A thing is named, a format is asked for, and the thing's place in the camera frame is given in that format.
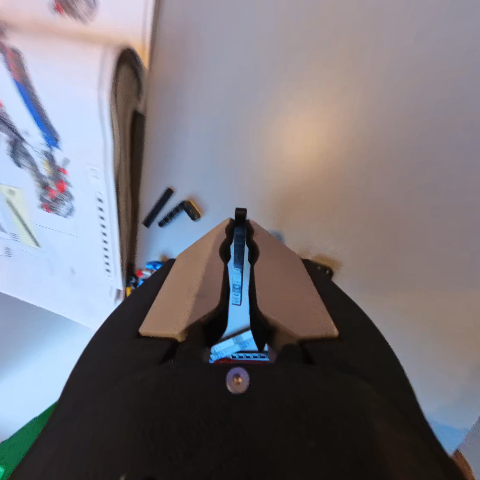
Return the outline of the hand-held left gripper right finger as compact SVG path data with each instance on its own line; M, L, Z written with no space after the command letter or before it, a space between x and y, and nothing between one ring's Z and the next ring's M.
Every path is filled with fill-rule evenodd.
M337 339L337 329L302 258L253 220L246 221L249 317L259 350Z

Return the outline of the partly built toy model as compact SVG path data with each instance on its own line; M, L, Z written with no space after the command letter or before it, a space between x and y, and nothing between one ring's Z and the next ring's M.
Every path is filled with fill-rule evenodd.
M243 329L229 335L213 345L210 350L209 363L234 362L268 362L268 346L259 350L251 329Z

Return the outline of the pile of toy bricks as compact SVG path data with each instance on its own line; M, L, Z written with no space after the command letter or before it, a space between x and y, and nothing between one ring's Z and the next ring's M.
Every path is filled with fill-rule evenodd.
M149 279L156 271L158 271L168 260L163 256L159 260L151 260L146 262L140 267L135 265L133 261L127 264L126 277L125 277L125 293L127 298L131 293L140 287L147 279Z

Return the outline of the long black toy beam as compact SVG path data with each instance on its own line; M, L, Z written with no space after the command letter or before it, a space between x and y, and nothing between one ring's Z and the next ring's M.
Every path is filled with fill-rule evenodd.
M235 228L231 267L231 304L241 306L243 300L243 278L246 246L247 209L237 207L235 210Z

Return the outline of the toy car instruction booklet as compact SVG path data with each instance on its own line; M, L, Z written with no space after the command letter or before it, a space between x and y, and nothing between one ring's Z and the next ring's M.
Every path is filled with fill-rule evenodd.
M92 329L133 270L155 3L0 2L1 293Z

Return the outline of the white desk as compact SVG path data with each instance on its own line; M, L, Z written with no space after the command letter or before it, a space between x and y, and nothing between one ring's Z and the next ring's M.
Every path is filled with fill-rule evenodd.
M155 1L143 113L133 262L245 206L333 267L453 453L479 417L479 1ZM1 292L1 440L87 329Z

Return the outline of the short black straight toy beam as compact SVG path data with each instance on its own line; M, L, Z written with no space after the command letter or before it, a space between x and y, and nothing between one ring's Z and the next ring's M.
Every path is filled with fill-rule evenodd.
M172 195L174 194L174 189L172 187L167 187L163 193L160 195L160 197L157 199L155 204L152 206L152 208L149 210L147 215L145 216L142 225L145 228L150 228L154 222L154 220L158 217L159 213L161 210L165 207L165 205L168 203Z

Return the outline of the green toy baseplate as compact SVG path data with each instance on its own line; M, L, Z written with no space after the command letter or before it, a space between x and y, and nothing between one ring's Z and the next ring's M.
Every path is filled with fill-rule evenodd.
M25 457L34 441L57 406L53 403L45 411L31 419L21 429L0 444L0 479L9 479L12 472Z

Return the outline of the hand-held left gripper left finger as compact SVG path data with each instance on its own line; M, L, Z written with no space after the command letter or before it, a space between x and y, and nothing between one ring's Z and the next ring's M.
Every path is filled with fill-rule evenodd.
M227 218L177 256L139 328L142 337L183 342L192 326L228 307L234 229Z

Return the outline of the black L-shaped toy beam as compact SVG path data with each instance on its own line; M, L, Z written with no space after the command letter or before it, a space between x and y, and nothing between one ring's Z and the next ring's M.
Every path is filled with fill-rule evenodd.
M164 228L170 225L177 217L185 213L187 217L193 221L199 221L202 218L200 208L194 203L193 200L183 200L177 204L172 210L170 210L165 216L163 216L157 223L160 228Z

